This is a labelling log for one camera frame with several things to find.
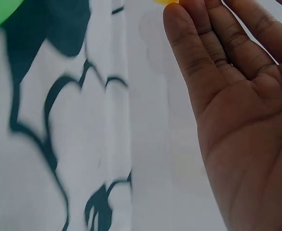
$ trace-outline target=white fabric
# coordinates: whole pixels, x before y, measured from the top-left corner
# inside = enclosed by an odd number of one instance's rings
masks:
[[[122,0],[90,0],[91,18],[80,53],[64,56],[45,39],[23,78],[18,122],[32,129],[41,142],[46,137],[43,107],[51,86],[62,75],[79,81],[85,59],[89,68],[82,88],[67,84],[49,115],[51,140],[58,165],[56,173],[66,191],[69,222],[65,228],[65,201],[37,143],[12,132],[12,72],[6,31],[0,28],[0,231],[131,231],[131,188],[117,184],[103,203],[112,209],[110,228],[99,219],[105,211],[95,204],[86,227],[85,206],[102,186],[127,180],[131,172],[129,83]]]

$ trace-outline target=yellow object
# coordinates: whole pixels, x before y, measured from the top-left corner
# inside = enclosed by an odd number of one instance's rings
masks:
[[[170,3],[178,3],[179,1],[178,0],[154,0],[155,2],[157,3],[160,3],[162,5],[167,5],[167,4],[170,4]]]

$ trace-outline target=skin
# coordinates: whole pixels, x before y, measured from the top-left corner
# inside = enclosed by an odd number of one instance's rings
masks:
[[[255,0],[181,0],[164,25],[230,231],[282,231],[282,24]]]

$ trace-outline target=palm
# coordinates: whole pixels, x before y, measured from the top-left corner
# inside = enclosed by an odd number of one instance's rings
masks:
[[[226,1],[276,65],[220,0],[200,2],[168,6],[164,21],[214,194],[230,230],[282,230],[282,25],[254,0]]]

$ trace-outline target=finger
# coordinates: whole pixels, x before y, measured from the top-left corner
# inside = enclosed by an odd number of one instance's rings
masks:
[[[166,6],[163,13],[168,40],[186,81],[196,117],[202,113],[227,81],[204,48],[194,23],[179,4]]]
[[[205,0],[212,26],[231,62],[247,77],[254,79],[266,67],[275,65],[273,59],[254,43],[232,12],[221,0]]]
[[[209,56],[229,83],[244,80],[245,76],[232,66],[223,47],[212,29],[212,25],[203,0],[180,0],[198,31],[199,37]]]
[[[266,50],[282,63],[282,23],[255,0],[225,0]]]

